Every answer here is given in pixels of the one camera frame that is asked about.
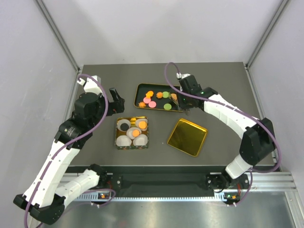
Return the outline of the white paper cup centre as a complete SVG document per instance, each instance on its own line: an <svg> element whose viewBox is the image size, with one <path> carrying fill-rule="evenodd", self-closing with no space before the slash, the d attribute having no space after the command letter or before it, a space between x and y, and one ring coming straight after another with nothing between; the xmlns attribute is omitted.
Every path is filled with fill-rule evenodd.
<svg viewBox="0 0 304 228"><path fill-rule="evenodd" d="M126 136L128 136L131 140L133 140L133 139L135 139L133 136L132 136L132 131L133 130L139 130L141 133L142 133L142 131L139 129L139 128L137 128L137 127L131 127L131 128L129 128L128 130L127 130L127 132L126 132Z"/></svg>

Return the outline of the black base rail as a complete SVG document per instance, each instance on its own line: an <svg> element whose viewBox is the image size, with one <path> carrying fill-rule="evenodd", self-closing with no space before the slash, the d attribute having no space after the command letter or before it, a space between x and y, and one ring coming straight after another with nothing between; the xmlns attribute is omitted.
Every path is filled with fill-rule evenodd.
<svg viewBox="0 0 304 228"><path fill-rule="evenodd" d="M215 191L249 187L245 175L221 176L224 166L102 166L96 188L111 188L120 198L205 197Z"/></svg>

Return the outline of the black sandwich cookie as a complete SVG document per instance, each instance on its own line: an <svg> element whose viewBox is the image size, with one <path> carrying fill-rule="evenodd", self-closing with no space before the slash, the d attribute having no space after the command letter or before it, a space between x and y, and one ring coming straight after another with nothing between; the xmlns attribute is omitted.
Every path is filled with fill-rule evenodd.
<svg viewBox="0 0 304 228"><path fill-rule="evenodd" d="M129 129L129 125L127 123L123 123L120 125L120 130L126 132Z"/></svg>

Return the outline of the pink round cookie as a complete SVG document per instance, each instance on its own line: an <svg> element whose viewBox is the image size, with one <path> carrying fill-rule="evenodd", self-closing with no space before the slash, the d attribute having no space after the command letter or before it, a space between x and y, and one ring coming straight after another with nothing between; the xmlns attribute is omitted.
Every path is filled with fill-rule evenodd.
<svg viewBox="0 0 304 228"><path fill-rule="evenodd" d="M150 101L151 101L151 99L150 99L150 98L147 98L147 97L145 97L145 98L143 99L143 102L144 102L145 104L148 104Z"/></svg>
<svg viewBox="0 0 304 228"><path fill-rule="evenodd" d="M148 103L148 106L150 107L150 108L155 108L156 107L156 102L155 101L150 101L149 103Z"/></svg>

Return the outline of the orange spiky cookie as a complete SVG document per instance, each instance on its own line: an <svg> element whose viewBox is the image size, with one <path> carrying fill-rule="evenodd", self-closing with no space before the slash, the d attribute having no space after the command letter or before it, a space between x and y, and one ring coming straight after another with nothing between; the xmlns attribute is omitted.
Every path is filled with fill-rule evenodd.
<svg viewBox="0 0 304 228"><path fill-rule="evenodd" d="M156 97L157 97L158 99L161 99L161 98L162 98L162 92L158 92L158 93L156 94Z"/></svg>

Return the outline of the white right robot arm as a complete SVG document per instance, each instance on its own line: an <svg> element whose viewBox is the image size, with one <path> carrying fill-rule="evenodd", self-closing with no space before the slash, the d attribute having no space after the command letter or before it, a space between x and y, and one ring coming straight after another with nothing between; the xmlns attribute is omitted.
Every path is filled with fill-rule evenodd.
<svg viewBox="0 0 304 228"><path fill-rule="evenodd" d="M214 89L201 88L193 75L177 73L177 80L180 84L177 97L181 109L199 108L219 119L241 138L239 155L220 174L222 187L233 188L242 174L276 149L272 122L267 118L259 120L243 115L241 110Z"/></svg>

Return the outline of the orange bird cookie left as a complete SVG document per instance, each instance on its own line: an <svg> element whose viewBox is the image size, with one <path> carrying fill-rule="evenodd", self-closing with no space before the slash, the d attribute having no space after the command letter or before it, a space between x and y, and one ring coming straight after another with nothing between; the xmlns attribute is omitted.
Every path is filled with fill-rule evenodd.
<svg viewBox="0 0 304 228"><path fill-rule="evenodd" d="M153 92L153 91L148 91L148 92L146 93L146 96L145 96L145 97L151 98L151 97L153 97L153 95L154 95L154 92Z"/></svg>

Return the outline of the green round cookie lower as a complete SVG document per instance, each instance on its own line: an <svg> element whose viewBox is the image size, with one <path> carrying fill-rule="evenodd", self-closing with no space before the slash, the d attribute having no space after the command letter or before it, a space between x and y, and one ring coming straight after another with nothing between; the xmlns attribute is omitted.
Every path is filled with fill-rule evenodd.
<svg viewBox="0 0 304 228"><path fill-rule="evenodd" d="M164 108L165 110L171 110L171 109L172 109L172 105L169 104L169 103L167 103L167 104L165 104L165 105L163 106L163 108Z"/></svg>

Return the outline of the orange round cookie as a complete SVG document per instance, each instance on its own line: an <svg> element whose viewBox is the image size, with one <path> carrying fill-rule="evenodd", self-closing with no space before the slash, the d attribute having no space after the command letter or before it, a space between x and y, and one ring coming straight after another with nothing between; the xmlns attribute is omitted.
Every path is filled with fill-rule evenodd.
<svg viewBox="0 0 304 228"><path fill-rule="evenodd" d="M171 99L177 100L177 95L176 94L171 94Z"/></svg>
<svg viewBox="0 0 304 228"><path fill-rule="evenodd" d="M140 121L139 123L138 123L138 127L140 128L140 129L146 129L147 128L147 123L145 122L145 121Z"/></svg>

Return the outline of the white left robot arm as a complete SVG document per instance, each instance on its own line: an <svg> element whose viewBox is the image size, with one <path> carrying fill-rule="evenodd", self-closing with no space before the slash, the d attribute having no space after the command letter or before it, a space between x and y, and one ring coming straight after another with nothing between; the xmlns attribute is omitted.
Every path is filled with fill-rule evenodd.
<svg viewBox="0 0 304 228"><path fill-rule="evenodd" d="M115 88L110 89L113 101L107 98L98 76L81 74L77 78L84 93L74 103L69 119L58 128L51 150L31 186L16 195L13 203L25 211L24 227L28 217L40 224L52 225L63 215L67 206L91 188L103 188L108 177L99 165L90 165L80 176L60 187L59 183L71 161L79 154L107 116L124 112L125 100Z"/></svg>

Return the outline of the gold square cookie tin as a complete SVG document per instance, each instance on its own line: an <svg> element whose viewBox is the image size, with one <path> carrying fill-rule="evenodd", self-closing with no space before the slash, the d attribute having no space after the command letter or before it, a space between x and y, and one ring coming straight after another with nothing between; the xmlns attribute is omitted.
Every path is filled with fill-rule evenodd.
<svg viewBox="0 0 304 228"><path fill-rule="evenodd" d="M146 116L121 117L116 121L114 144L118 150L149 147L149 121Z"/></svg>

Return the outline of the orange flower cookie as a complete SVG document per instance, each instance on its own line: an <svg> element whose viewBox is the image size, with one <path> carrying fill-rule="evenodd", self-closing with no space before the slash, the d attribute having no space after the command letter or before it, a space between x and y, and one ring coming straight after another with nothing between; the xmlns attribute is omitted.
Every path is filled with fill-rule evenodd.
<svg viewBox="0 0 304 228"><path fill-rule="evenodd" d="M141 134L141 132L139 130L137 130L137 129L132 131L132 136L134 138L138 137L140 134Z"/></svg>

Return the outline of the black rectangular tray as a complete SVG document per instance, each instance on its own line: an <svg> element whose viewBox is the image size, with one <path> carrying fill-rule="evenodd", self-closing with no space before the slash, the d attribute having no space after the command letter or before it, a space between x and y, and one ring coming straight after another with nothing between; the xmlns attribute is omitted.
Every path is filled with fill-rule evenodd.
<svg viewBox="0 0 304 228"><path fill-rule="evenodd" d="M134 106L141 109L183 112L177 93L169 85L141 83L137 86Z"/></svg>

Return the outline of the white paper cup top left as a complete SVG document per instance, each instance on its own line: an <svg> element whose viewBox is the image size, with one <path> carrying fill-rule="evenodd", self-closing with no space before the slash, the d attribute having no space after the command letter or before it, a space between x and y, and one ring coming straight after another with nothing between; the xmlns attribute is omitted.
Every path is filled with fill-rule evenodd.
<svg viewBox="0 0 304 228"><path fill-rule="evenodd" d="M119 121L117 122L117 129L118 129L119 131L121 131L121 130L120 130L120 125L123 124L123 123L127 123L127 124L129 125L129 128L130 128L130 126L131 126L131 122L130 122L129 120L127 120L127 119L121 119L121 120L119 120Z"/></svg>

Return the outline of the white paper cup bottom right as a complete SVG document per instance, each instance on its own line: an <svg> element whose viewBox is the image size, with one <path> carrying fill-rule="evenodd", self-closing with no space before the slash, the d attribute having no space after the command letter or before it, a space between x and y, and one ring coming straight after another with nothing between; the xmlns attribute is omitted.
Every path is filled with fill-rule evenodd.
<svg viewBox="0 0 304 228"><path fill-rule="evenodd" d="M148 137L145 134L140 134L133 140L134 146L146 146L148 143Z"/></svg>

